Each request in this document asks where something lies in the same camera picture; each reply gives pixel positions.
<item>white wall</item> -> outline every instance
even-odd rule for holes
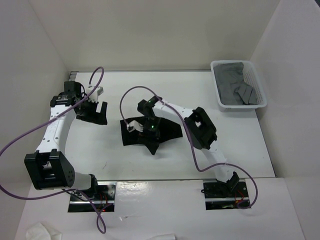
[[[29,0],[69,70],[210,69],[252,55],[279,0]]]
[[[320,8],[281,0],[251,58],[268,106],[257,111],[275,172],[286,183],[307,240],[318,240]]]
[[[27,0],[1,1],[0,7],[0,147],[49,119],[50,99],[68,79],[61,61]],[[0,183],[27,196],[31,185],[25,169],[43,131],[22,139],[1,156]],[[25,201],[0,192],[1,239],[14,239]]]

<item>white laundry basket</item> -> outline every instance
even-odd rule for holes
[[[221,103],[218,86],[215,76],[214,67],[221,64],[231,64],[231,63],[243,63],[243,78],[244,81],[249,84],[255,90],[257,105],[224,105]],[[265,92],[262,88],[258,73],[254,67],[254,64],[250,61],[242,60],[219,60],[211,62],[211,72],[214,81],[215,93],[218,99],[219,110],[221,112],[226,111],[251,111],[257,108],[263,108],[267,105],[267,98]]]

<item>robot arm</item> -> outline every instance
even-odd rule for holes
[[[81,93],[81,87],[81,84],[75,81],[64,83],[64,92],[54,96],[50,102],[50,119],[56,118],[76,104],[92,89],[89,87],[86,93]],[[95,176],[75,172],[65,157],[65,148],[70,126],[75,118],[99,125],[107,124],[107,103],[102,102],[101,111],[96,112],[98,96],[102,93],[102,87],[98,87],[79,107],[49,124],[36,151],[25,156],[24,164],[37,190],[73,188],[95,191],[97,185]]]
[[[203,108],[189,109],[163,99],[162,101],[179,112],[189,129],[193,147],[201,150],[210,164],[226,163],[227,160],[219,147],[217,129]],[[164,103],[154,96],[149,101],[139,102],[137,110],[148,118],[164,118],[181,125],[178,115]],[[229,166],[219,165],[213,168],[213,171],[217,181],[225,183],[229,191],[232,191],[239,182],[237,173]]]

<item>purple cable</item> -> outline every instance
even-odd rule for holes
[[[89,92],[89,94],[87,96],[85,96],[83,99],[81,99],[80,101],[78,101],[75,105],[69,107],[67,110],[61,112],[59,115],[57,115],[56,117],[54,117],[53,119],[43,123],[43,124],[40,124],[39,126],[36,126],[35,128],[29,130],[29,131],[26,131],[25,133],[21,134],[20,136],[16,137],[15,139],[13,139],[11,142],[9,142],[7,145],[4,146],[4,148],[1,149],[0,151],[0,157],[1,155],[5,152],[5,150],[7,150],[7,148],[9,148],[12,144],[14,144],[15,142],[17,142],[18,140],[22,139],[23,137],[25,137],[26,135],[40,129],[40,128],[43,128],[44,126],[47,126],[51,123],[53,123],[55,120],[57,120],[58,118],[60,118],[61,116],[63,116],[64,114],[66,114],[67,112],[71,111],[72,109],[76,108],[77,106],[79,106],[80,104],[82,104],[85,100],[87,100],[93,93],[94,91],[97,89],[97,87],[99,86],[99,84],[101,83],[103,77],[104,77],[104,73],[105,73],[105,70],[102,66],[99,66],[97,67],[91,77],[90,77],[90,80],[89,82],[91,83],[95,73],[101,69],[101,76],[99,78],[99,81],[97,82],[97,84],[95,85],[95,87],[92,89],[91,92]],[[46,198],[49,198],[49,197],[52,197],[52,196],[56,196],[56,195],[59,195],[59,194],[63,194],[65,192],[71,192],[71,191],[75,191],[75,189],[68,189],[68,190],[62,190],[62,191],[59,191],[59,192],[56,192],[56,193],[52,193],[52,194],[49,194],[49,195],[45,195],[45,196],[38,196],[38,197],[24,197],[24,196],[18,196],[18,195],[15,195],[9,191],[7,191],[1,184],[0,184],[0,190],[2,192],[4,192],[5,194],[9,195],[10,197],[12,198],[15,198],[15,199],[20,199],[20,200],[40,200],[40,199],[46,199]],[[102,219],[101,217],[101,213],[97,210],[96,206],[94,205],[94,203],[91,201],[91,199],[86,195],[84,194],[82,191],[78,190],[78,192],[80,192],[85,198],[88,199],[88,201],[90,202],[92,208],[94,209],[94,211],[96,212],[97,214],[97,228],[98,230],[102,233],[102,234],[105,234],[107,229],[106,229],[106,224],[104,222],[104,220]],[[98,225],[98,219],[101,220],[102,222],[102,225],[103,225],[103,228],[104,230],[102,231]]]
[[[195,165],[195,168],[199,171],[199,172],[204,172],[204,171],[207,171],[213,167],[216,167],[216,166],[219,166],[219,165],[227,165],[227,166],[231,166],[231,167],[234,167],[234,168],[237,168],[239,170],[241,170],[242,172],[244,172],[250,179],[251,181],[253,182],[253,185],[254,185],[254,188],[255,188],[255,197],[252,201],[252,203],[246,207],[241,207],[239,206],[239,204],[241,202],[239,202],[237,204],[237,207],[239,209],[249,209],[251,208],[257,201],[257,198],[258,198],[258,186],[256,184],[256,181],[253,179],[253,177],[246,171],[244,170],[242,167],[240,166],[237,166],[235,164],[232,164],[232,163],[226,163],[226,162],[218,162],[218,163],[215,163],[215,164],[212,164],[210,166],[207,166],[206,168],[204,169],[200,169],[199,166],[198,166],[198,162],[197,162],[197,158],[196,158],[196,153],[195,153],[195,149],[194,149],[194,144],[192,142],[192,137],[191,137],[191,134],[189,132],[189,129],[185,123],[185,120],[183,119],[183,117],[180,115],[180,113],[172,106],[170,106],[169,104],[165,103],[154,91],[152,91],[150,88],[146,87],[146,86],[134,86],[134,87],[131,87],[130,89],[128,89],[124,94],[123,96],[121,97],[121,100],[120,100],[120,104],[119,104],[119,108],[120,108],[120,114],[121,114],[121,117],[123,119],[123,121],[125,122],[126,125],[128,125],[128,122],[126,121],[125,117],[124,117],[124,114],[122,112],[122,102],[125,98],[125,96],[133,89],[146,89],[148,90],[149,92],[151,92],[162,104],[164,104],[165,106],[167,106],[168,108],[170,108],[172,111],[174,111],[176,113],[176,115],[179,117],[179,119],[181,120],[182,122],[182,125],[183,125],[183,128],[185,130],[185,133],[186,133],[186,136],[188,138],[188,141],[190,143],[190,147],[191,147],[191,152],[192,152],[192,157],[193,157],[193,161],[194,161],[194,165]]]

